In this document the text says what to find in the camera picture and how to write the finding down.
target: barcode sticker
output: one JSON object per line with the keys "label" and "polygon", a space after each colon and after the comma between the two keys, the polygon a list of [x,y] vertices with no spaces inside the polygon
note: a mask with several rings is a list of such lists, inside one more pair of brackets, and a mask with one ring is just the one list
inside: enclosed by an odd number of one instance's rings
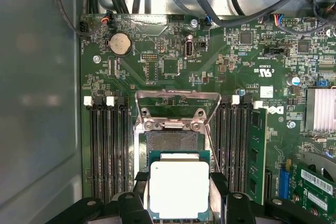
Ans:
{"label": "barcode sticker", "polygon": [[306,172],[305,170],[301,170],[301,177],[314,184],[318,188],[322,189],[323,191],[327,192],[331,196],[333,195],[332,185],[320,180],[318,177],[310,174],[309,172]]}
{"label": "barcode sticker", "polygon": [[308,192],[308,199],[310,199],[311,201],[313,201],[316,205],[318,205],[324,211],[328,211],[328,205],[327,205],[327,203],[325,203],[323,200],[320,200],[314,194],[311,194],[310,192]]}

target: aluminum heatsink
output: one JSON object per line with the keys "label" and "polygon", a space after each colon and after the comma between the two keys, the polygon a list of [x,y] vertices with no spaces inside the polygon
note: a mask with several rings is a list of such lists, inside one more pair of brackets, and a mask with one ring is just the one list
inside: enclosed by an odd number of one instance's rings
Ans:
{"label": "aluminum heatsink", "polygon": [[308,89],[306,131],[336,131],[336,89]]}

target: label sticker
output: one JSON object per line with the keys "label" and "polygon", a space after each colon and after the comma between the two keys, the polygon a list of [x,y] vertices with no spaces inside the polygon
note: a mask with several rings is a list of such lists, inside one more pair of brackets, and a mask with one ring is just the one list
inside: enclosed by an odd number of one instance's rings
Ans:
{"label": "label sticker", "polygon": [[260,98],[273,98],[273,86],[261,86]]}
{"label": "label sticker", "polygon": [[331,196],[333,195],[332,185],[320,180],[318,177],[310,174],[309,172],[306,172],[305,170],[301,170],[301,178],[309,181],[310,183],[322,189],[323,191],[327,192]]}
{"label": "label sticker", "polygon": [[311,201],[313,201],[316,205],[318,205],[324,211],[328,211],[328,205],[327,205],[327,203],[325,203],[323,200],[320,200],[314,194],[308,192],[308,199],[310,199]]}

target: blue connector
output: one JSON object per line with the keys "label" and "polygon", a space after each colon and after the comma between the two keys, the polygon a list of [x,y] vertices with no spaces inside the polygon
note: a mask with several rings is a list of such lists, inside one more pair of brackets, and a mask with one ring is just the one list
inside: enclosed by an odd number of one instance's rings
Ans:
{"label": "blue connector", "polygon": [[279,174],[279,198],[289,198],[289,172],[285,168],[282,168]]}
{"label": "blue connector", "polygon": [[328,87],[329,86],[329,81],[317,81],[316,86],[317,87]]}

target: motherboard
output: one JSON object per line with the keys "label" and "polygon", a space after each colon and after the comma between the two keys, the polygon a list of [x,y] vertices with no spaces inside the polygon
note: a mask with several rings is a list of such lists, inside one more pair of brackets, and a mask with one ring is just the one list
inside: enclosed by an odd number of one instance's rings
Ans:
{"label": "motherboard", "polygon": [[[82,16],[82,29],[102,18]],[[318,22],[282,25],[305,31]],[[208,150],[231,191],[263,204],[291,198],[288,159],[336,156],[332,26],[295,35],[272,18],[223,28],[118,14],[82,38],[80,53],[84,197],[109,202],[131,191],[151,151]]]}

